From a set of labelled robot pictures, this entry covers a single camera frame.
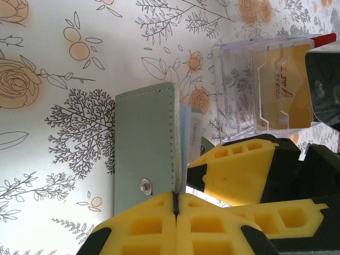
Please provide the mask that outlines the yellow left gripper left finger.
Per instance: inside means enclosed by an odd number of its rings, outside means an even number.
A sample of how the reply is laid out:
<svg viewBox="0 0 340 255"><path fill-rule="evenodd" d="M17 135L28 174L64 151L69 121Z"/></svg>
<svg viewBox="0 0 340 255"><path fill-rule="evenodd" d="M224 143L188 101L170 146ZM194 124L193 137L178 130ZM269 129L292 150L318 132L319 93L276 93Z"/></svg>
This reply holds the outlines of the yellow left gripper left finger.
<svg viewBox="0 0 340 255"><path fill-rule="evenodd" d="M77 254L176 254L171 192L159 194L98 224Z"/></svg>

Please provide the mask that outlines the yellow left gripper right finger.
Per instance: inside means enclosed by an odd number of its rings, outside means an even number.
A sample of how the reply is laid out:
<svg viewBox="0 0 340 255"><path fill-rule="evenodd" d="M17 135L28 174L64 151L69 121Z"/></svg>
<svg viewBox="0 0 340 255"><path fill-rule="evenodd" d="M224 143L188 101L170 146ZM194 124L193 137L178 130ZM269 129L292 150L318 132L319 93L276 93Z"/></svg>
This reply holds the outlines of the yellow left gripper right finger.
<svg viewBox="0 0 340 255"><path fill-rule="evenodd" d="M188 193L178 195L177 254L265 254L256 223Z"/></svg>

